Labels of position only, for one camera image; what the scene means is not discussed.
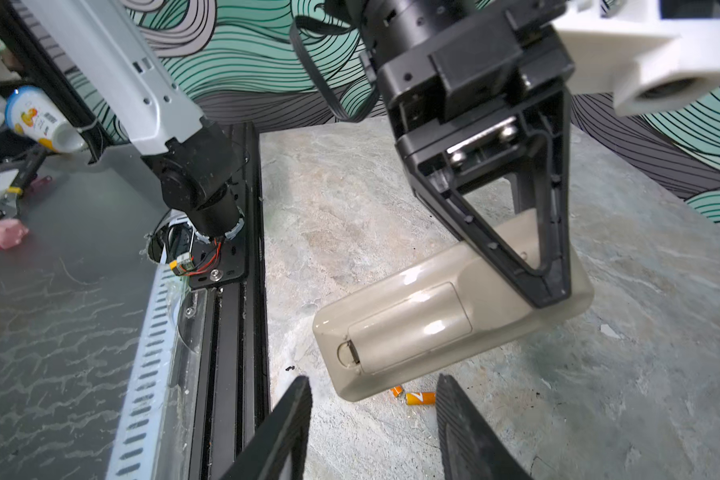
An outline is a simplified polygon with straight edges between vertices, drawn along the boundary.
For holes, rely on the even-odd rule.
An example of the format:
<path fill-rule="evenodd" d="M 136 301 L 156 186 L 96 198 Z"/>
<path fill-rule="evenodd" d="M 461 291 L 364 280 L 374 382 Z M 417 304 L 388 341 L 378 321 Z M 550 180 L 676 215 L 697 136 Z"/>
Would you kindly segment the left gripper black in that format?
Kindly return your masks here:
<path fill-rule="evenodd" d="M 570 297 L 562 1 L 378 1 L 374 75 L 415 196 L 530 305 Z M 510 175 L 530 266 L 466 195 Z"/>

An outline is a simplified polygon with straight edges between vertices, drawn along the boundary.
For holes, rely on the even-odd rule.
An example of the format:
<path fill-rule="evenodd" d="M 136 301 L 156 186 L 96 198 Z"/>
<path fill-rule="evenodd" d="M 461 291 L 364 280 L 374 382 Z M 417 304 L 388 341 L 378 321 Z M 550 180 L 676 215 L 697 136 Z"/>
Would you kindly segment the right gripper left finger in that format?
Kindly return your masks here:
<path fill-rule="evenodd" d="M 298 376 L 222 479 L 302 479 L 311 411 L 309 379 Z"/>

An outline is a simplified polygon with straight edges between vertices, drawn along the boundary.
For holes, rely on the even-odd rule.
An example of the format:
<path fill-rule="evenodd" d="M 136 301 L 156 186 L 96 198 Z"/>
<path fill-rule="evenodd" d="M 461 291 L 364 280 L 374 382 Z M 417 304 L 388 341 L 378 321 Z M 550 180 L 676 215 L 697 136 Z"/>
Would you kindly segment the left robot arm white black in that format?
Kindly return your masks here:
<path fill-rule="evenodd" d="M 221 128 L 174 83 L 118 1 L 31 1 L 28 9 L 94 85 L 165 203 L 204 235 L 240 214 L 237 166 Z M 382 102 L 415 196 L 530 305 L 572 290 L 568 239 L 569 92 L 574 64 L 553 21 L 562 1 L 330 1 L 327 22 L 298 16 L 290 43 L 334 116 L 360 122 Z M 357 33 L 369 98 L 348 114 L 310 58 L 302 32 Z M 504 176 L 519 210 L 534 209 L 540 263 L 531 266 L 466 200 Z"/>

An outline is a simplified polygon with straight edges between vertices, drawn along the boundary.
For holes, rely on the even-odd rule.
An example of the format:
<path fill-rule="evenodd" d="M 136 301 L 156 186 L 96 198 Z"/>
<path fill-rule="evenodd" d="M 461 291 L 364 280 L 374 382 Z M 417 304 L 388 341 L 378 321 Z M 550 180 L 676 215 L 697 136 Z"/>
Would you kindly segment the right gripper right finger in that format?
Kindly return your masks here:
<path fill-rule="evenodd" d="M 531 479 L 452 375 L 438 377 L 436 416 L 445 479 Z"/>

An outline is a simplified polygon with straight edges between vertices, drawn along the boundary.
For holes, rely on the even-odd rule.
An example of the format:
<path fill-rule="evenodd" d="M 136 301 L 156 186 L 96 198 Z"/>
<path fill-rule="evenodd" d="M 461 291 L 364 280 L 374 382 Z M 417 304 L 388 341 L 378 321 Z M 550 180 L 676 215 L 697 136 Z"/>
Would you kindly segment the white remote control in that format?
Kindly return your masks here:
<path fill-rule="evenodd" d="M 313 334 L 339 397 L 356 402 L 584 313 L 594 288 L 578 256 L 572 290 L 527 303 L 466 242 L 321 308 Z"/>

